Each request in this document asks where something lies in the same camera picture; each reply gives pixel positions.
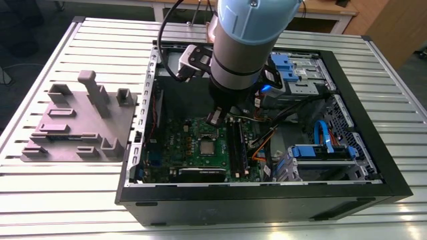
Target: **dark floor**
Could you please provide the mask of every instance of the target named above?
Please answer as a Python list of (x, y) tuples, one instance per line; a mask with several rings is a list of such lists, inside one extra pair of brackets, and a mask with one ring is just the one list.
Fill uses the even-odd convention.
[[(153, 10), (149, 7), (67, 2), (65, 10), (57, 12), (52, 1), (39, 0), (37, 4), (44, 17), (44, 25), (32, 29), (32, 33), (39, 42), (39, 52), (31, 57), (19, 58), (13, 57), (0, 46), (1, 67), (23, 63), (44, 65), (75, 16), (141, 21), (155, 20)], [(0, 1), (0, 13), (8, 10), (4, 10), (4, 8), (4, 2)], [(192, 10), (177, 12), (172, 16), (172, 22), (185, 23), (191, 21), (192, 16)], [(205, 15), (200, 13), (196, 18), (196, 24), (203, 24), (204, 21)], [(5, 70), (7, 74), (13, 78), (15, 84), (9, 87), (0, 84), (0, 132), (11, 120), (40, 70), (41, 66), (39, 65), (21, 65)], [(411, 56), (404, 66), (398, 70), (398, 73), (420, 103), (427, 107), (427, 60), (418, 59), (415, 55)]]

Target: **motherboard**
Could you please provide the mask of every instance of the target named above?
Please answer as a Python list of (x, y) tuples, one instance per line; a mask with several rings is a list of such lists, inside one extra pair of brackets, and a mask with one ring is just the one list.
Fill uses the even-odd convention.
[(161, 151), (147, 152), (144, 181), (259, 182), (259, 166), (248, 166), (244, 147), (254, 138), (252, 123), (242, 119), (230, 118), (215, 128), (203, 117), (169, 118)]

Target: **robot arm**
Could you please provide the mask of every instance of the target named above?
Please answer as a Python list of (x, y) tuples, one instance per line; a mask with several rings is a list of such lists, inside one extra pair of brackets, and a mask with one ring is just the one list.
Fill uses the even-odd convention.
[[(189, 68), (209, 74), (209, 94), (215, 102), (207, 117), (211, 125), (219, 126), (231, 107), (247, 99), (302, 2), (219, 0), (214, 51), (205, 54), (205, 50), (191, 45), (180, 60)], [(181, 74), (189, 72), (188, 67), (180, 69)]]

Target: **blue drive bracket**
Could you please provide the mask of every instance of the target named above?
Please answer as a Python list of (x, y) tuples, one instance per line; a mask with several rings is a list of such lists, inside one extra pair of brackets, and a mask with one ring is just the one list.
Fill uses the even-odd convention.
[(322, 133), (323, 133), (323, 144), (326, 145), (327, 152), (334, 153), (334, 147), (332, 147), (332, 141), (331, 136), (328, 133), (328, 126), (326, 121), (318, 120), (314, 124), (314, 144), (320, 144), (319, 140), (319, 127), (322, 127)]
[(347, 147), (347, 151), (348, 151), (348, 154), (350, 154), (350, 156), (351, 156), (351, 159), (355, 159), (356, 156), (358, 156), (358, 151), (356, 151), (356, 149), (355, 149), (352, 146), (350, 146), (350, 147)]
[(275, 68), (280, 72), (282, 79), (286, 82), (298, 82), (300, 78), (294, 73), (294, 63), (290, 62), (288, 55), (271, 54), (271, 60)]
[(292, 147), (292, 155), (295, 158), (298, 157), (315, 157), (315, 149), (312, 146), (294, 146)]
[(294, 71), (279, 71), (279, 73), (286, 82), (298, 82), (300, 80), (300, 77), (295, 75)]
[(271, 54), (271, 60), (279, 71), (292, 71), (294, 63), (290, 63), (288, 55)]

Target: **gray fixture base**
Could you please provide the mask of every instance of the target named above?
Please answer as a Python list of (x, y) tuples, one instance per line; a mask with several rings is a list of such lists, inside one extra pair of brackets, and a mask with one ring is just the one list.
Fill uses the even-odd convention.
[[(109, 98), (107, 107), (111, 113), (108, 118), (101, 118), (87, 92), (72, 91), (72, 94), (64, 94), (65, 104), (55, 104), (51, 101), (31, 141), (23, 150), (20, 159), (24, 162), (123, 161), (121, 149), (127, 147), (137, 95), (132, 93), (132, 104), (124, 105), (117, 101), (116, 92), (107, 94)], [(119, 150), (113, 151), (116, 155), (111, 149), (103, 151), (104, 138), (111, 144), (117, 139), (116, 143), (120, 146)]]

